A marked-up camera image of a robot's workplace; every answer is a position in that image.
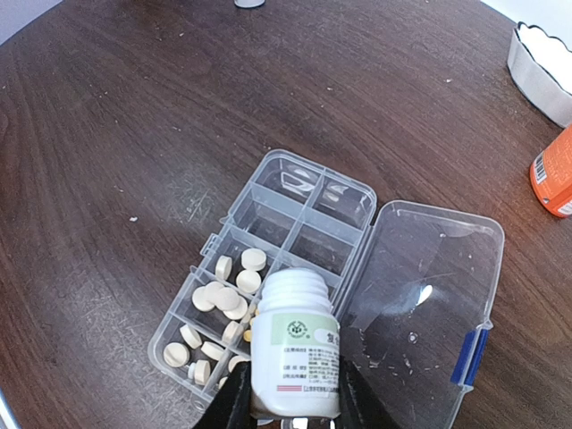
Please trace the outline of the orange pill bottle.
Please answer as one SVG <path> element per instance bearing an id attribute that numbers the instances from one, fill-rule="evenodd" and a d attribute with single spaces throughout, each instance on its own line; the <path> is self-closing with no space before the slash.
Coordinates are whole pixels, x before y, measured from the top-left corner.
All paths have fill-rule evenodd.
<path id="1" fill-rule="evenodd" d="M 535 196 L 552 215 L 567 218 L 572 213 L 572 130 L 568 126 L 530 166 Z"/>

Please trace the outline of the shorter small white bottle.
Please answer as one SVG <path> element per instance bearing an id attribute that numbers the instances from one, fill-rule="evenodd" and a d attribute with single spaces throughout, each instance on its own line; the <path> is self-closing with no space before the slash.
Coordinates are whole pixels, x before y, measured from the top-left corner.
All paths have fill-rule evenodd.
<path id="1" fill-rule="evenodd" d="M 251 416 L 336 418 L 340 326 L 324 278 L 309 269 L 270 274 L 251 326 Z"/>

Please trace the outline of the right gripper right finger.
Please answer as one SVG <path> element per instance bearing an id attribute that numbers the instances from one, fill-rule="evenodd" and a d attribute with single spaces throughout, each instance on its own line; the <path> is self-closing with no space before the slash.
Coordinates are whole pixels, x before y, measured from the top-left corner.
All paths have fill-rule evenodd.
<path id="1" fill-rule="evenodd" d="M 389 415 L 357 367 L 340 361 L 338 428 L 388 428 Z"/>

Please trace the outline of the clear plastic pill organizer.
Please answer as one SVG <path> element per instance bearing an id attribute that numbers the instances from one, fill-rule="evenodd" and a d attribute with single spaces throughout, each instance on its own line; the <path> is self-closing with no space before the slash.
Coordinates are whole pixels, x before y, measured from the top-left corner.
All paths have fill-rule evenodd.
<path id="1" fill-rule="evenodd" d="M 379 205 L 364 183 L 286 150 L 261 161 L 201 249 L 152 336 L 152 364 L 205 410 L 239 358 L 261 292 L 247 295 L 238 322 L 199 312 L 191 293 L 212 281 L 215 261 L 260 248 L 263 275 L 288 268 L 319 273 L 341 324 L 341 352 L 358 367 L 402 428 L 449 428 L 471 392 L 488 335 L 505 234 L 493 219 L 393 200 Z M 164 346 L 188 324 L 225 349 L 199 388 L 163 360 Z"/>

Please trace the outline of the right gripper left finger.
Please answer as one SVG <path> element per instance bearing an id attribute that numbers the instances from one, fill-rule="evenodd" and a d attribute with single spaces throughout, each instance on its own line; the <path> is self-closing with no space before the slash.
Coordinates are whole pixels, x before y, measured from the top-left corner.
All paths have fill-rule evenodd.
<path id="1" fill-rule="evenodd" d="M 252 428 L 250 398 L 251 363 L 239 362 L 193 429 Z"/>

